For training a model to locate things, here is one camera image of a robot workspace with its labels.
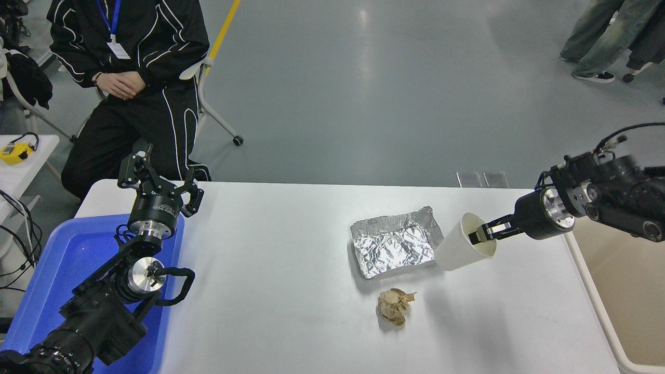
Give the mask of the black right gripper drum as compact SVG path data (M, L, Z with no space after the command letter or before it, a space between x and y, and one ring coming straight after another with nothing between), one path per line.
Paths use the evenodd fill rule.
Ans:
M536 240L561 234L561 230L546 213L543 190L526 194L515 202L513 226Z

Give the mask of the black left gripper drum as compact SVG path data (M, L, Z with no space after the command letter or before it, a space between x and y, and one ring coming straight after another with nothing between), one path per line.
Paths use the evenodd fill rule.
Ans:
M182 201L175 198L175 187L164 185L159 191L136 188L136 199L128 219L129 227L138 227L141 222L156 222L166 227L175 227Z

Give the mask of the seated person's left hand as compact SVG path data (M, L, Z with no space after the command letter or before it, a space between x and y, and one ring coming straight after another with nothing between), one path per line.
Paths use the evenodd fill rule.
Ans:
M131 97L140 94L147 88L147 84L137 71L128 71L119 74L124 79L124 84L130 88Z

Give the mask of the seated person's right hand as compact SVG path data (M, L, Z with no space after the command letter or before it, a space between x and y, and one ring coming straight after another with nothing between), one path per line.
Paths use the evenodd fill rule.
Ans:
M130 99L131 88L128 88L121 76L118 74L98 73L95 78L95 85L97 85L102 92L113 95L118 99Z

